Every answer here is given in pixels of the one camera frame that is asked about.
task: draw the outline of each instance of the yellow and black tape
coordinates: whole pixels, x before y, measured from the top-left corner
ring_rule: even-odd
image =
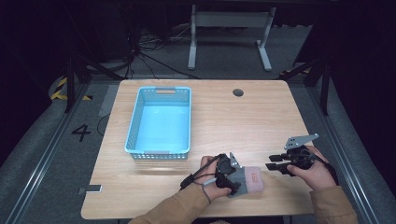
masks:
[[[64,84],[67,83],[67,77],[64,76],[61,81],[59,82],[58,86],[56,87],[55,91],[51,95],[51,100],[67,100],[67,95],[61,95],[61,90],[64,87]],[[85,95],[82,100],[92,100],[93,96]]]

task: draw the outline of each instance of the white metal stand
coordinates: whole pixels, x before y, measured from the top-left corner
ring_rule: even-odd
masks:
[[[270,33],[271,24],[275,16],[276,9],[271,8],[269,12],[208,12],[196,11],[196,6],[192,6],[191,12],[191,46],[189,57],[189,69],[195,69],[195,59],[197,52],[196,27],[254,27],[263,28],[262,40],[257,40],[257,47],[262,57],[262,64],[265,71],[271,71],[272,67],[265,51],[265,43]]]

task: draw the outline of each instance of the blue plastic basket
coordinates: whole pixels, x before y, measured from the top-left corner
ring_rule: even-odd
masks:
[[[186,160],[191,141],[191,89],[141,87],[125,143],[134,160]]]

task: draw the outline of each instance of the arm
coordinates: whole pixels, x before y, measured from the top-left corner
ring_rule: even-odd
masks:
[[[202,157],[201,167],[213,157]],[[130,223],[192,223],[215,199],[231,192],[219,189],[216,183],[203,186],[206,180],[214,177],[217,161],[205,168],[193,184],[179,191],[174,196],[160,202],[145,215],[136,217]]]
[[[326,158],[315,148],[308,150],[324,161]],[[302,178],[313,190],[310,192],[318,223],[358,223],[358,218],[341,187],[336,186],[332,175],[320,161],[315,161],[308,170],[289,165],[288,170]]]

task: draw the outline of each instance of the forearm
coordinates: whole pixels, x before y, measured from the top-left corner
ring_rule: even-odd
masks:
[[[355,210],[341,187],[311,191],[318,223],[358,223]]]
[[[192,223],[208,205],[209,200],[202,188],[190,184],[130,223]]]

